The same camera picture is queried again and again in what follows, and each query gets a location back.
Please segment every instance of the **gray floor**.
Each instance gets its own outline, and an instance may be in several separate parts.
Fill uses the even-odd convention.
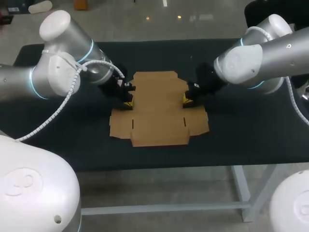
[[[236,38],[246,30],[243,10],[251,0],[92,0],[77,12],[72,0],[53,2],[68,11],[95,41]],[[48,13],[17,15],[0,28],[0,63],[12,64],[26,44],[41,43],[39,26]],[[244,167],[254,189],[263,165]],[[307,169],[293,164],[289,173]],[[236,199],[228,167],[175,168],[78,174],[83,207],[150,203],[196,203]],[[87,216],[84,232],[271,232],[267,206],[253,223],[239,211]]]

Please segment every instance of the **metal table frame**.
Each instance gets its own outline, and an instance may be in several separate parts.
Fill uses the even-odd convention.
[[[232,166],[239,201],[230,203],[200,203],[200,204],[157,204],[115,206],[100,208],[83,208],[82,215],[129,214],[148,212],[171,212],[189,210],[219,210],[242,209],[244,222],[251,222],[260,212],[265,202],[270,198],[275,188],[282,181],[288,164],[270,164],[260,178],[255,192],[250,195],[247,180],[242,166]]]

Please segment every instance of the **black tablecloth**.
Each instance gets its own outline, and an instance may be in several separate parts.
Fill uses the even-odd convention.
[[[212,61],[236,40],[186,40],[99,43],[114,63],[137,71],[170,71],[195,80],[195,67]],[[15,65],[35,65],[42,45],[24,46]],[[309,118],[304,104],[300,110]],[[60,105],[57,100],[0,103],[0,129],[14,138],[32,131]],[[63,157],[75,171],[163,167],[271,164],[309,161],[309,128],[293,110],[286,84],[262,96],[228,86],[208,99],[210,132],[189,145],[132,147],[130,140],[109,137],[111,105],[82,81],[63,112],[26,143]]]

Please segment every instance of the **cardboard box on floor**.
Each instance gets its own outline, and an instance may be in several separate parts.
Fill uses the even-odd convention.
[[[183,109],[187,84],[175,72],[137,72],[132,82],[134,109],[112,111],[110,136],[133,146],[185,145],[209,131],[203,106]]]

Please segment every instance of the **white spiral cable wrap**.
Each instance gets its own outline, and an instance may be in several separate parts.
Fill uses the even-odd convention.
[[[70,90],[68,91],[68,94],[67,96],[65,97],[65,99],[63,100],[62,104],[58,107],[58,109],[45,121],[43,122],[37,129],[35,129],[34,131],[30,132],[29,134],[19,138],[19,139],[16,139],[16,141],[18,142],[22,142],[30,137],[32,137],[33,135],[37,134],[39,131],[41,131],[44,127],[46,127],[52,120],[54,120],[55,117],[57,117],[57,115],[62,111],[62,109],[65,107],[65,105],[67,104],[67,102],[69,101],[73,91],[74,91],[74,87],[75,87],[75,84],[76,84],[76,80],[79,76],[79,74],[81,73],[81,71],[83,71],[83,68],[87,67],[88,65],[90,64],[103,64],[103,65],[108,65],[112,68],[114,68],[120,78],[124,79],[125,76],[122,74],[122,72],[119,70],[119,68],[117,68],[115,65],[107,62],[107,61],[103,61],[103,60],[91,60],[91,61],[88,61],[86,62],[85,64],[82,65],[82,67],[80,67],[76,73],[75,73],[75,76],[73,78],[73,81],[72,81],[72,85],[70,87]]]
[[[262,28],[259,28],[259,27],[250,27],[247,29],[246,33],[250,30],[257,30],[259,32],[261,32],[268,41],[271,41],[273,40],[273,38],[271,37],[271,35],[269,33],[267,33],[264,29]],[[300,112],[297,104],[296,104],[296,101],[295,101],[295,98],[294,98],[294,93],[293,93],[293,88],[292,88],[292,84],[291,84],[291,80],[290,80],[290,77],[286,76],[285,78],[285,81],[286,81],[286,84],[288,86],[288,90],[289,90],[289,95],[290,95],[290,99],[291,99],[291,102],[292,102],[292,106],[294,107],[296,113],[298,114],[298,116],[309,126],[309,121],[308,119]]]

